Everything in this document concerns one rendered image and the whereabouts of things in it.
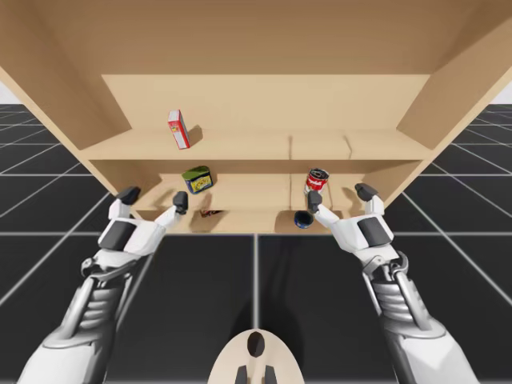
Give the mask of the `red and white can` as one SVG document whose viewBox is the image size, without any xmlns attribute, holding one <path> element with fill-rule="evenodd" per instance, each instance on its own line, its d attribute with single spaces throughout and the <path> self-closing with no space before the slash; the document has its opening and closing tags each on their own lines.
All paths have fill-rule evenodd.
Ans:
<svg viewBox="0 0 512 384">
<path fill-rule="evenodd" d="M 310 169 L 306 177 L 304 193 L 308 194 L 310 191 L 315 190 L 321 194 L 328 182 L 329 176 L 330 174 L 324 169 Z"/>
</svg>

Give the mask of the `pale wooden shelf unit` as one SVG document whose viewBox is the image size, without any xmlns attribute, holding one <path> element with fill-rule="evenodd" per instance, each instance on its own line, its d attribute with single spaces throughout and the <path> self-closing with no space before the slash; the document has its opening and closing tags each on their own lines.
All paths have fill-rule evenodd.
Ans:
<svg viewBox="0 0 512 384">
<path fill-rule="evenodd" d="M 390 203 L 511 81 L 512 0 L 0 0 L 0 82 L 135 217 L 210 168 L 180 233 L 292 234 L 312 168 Z"/>
</svg>

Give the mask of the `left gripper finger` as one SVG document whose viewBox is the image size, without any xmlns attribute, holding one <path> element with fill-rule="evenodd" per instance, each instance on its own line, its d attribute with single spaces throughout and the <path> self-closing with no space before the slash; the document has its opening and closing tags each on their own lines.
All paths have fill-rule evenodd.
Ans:
<svg viewBox="0 0 512 384">
<path fill-rule="evenodd" d="M 154 222 L 166 229 L 170 229 L 180 221 L 183 215 L 187 213 L 188 208 L 189 199 L 187 192 L 179 191 L 173 197 L 172 207 L 160 214 Z"/>
<path fill-rule="evenodd" d="M 130 218 L 131 207 L 138 200 L 140 193 L 141 188 L 138 186 L 129 186 L 119 192 L 116 195 L 115 200 L 110 205 L 108 219 Z"/>
</svg>

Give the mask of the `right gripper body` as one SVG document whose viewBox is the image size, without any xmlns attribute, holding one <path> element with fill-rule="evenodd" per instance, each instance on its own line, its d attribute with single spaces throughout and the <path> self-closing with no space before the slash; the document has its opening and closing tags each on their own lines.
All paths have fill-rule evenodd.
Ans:
<svg viewBox="0 0 512 384">
<path fill-rule="evenodd" d="M 340 248 L 346 252 L 386 246 L 394 239 L 383 216 L 376 214 L 339 219 L 329 224 L 329 229 Z"/>
</svg>

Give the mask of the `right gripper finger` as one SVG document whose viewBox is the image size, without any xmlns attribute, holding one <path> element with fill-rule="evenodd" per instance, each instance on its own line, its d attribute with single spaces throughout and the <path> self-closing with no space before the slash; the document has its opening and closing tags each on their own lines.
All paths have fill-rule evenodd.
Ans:
<svg viewBox="0 0 512 384">
<path fill-rule="evenodd" d="M 384 214 L 385 206 L 378 192 L 372 186 L 358 183 L 354 186 L 357 196 L 365 203 L 365 214 Z"/>
<path fill-rule="evenodd" d="M 308 192 L 307 207 L 315 220 L 325 228 L 331 228 L 333 224 L 340 220 L 339 216 L 323 205 L 322 195 L 316 190 Z"/>
</svg>

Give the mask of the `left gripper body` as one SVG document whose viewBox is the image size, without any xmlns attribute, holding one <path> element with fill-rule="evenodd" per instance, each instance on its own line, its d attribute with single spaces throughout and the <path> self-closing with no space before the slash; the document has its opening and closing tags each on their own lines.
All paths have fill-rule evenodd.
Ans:
<svg viewBox="0 0 512 384">
<path fill-rule="evenodd" d="M 156 222 L 115 218 L 102 232 L 98 245 L 108 251 L 152 254 L 158 248 L 165 232 L 165 227 Z"/>
</svg>

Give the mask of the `red and white carton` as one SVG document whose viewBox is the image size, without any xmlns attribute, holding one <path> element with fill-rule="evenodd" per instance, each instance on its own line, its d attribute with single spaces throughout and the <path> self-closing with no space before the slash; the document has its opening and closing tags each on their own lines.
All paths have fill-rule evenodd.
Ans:
<svg viewBox="0 0 512 384">
<path fill-rule="evenodd" d="M 190 140 L 180 110 L 172 110 L 168 115 L 168 126 L 180 150 L 190 148 Z"/>
</svg>

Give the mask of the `green and blue rectangular can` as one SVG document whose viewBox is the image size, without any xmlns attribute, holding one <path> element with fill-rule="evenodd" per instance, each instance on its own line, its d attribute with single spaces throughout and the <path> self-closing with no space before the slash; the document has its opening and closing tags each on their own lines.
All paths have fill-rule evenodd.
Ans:
<svg viewBox="0 0 512 384">
<path fill-rule="evenodd" d="M 204 190 L 211 188 L 214 184 L 211 177 L 210 168 L 207 166 L 197 166 L 189 169 L 182 174 L 186 186 L 192 194 L 199 194 Z"/>
</svg>

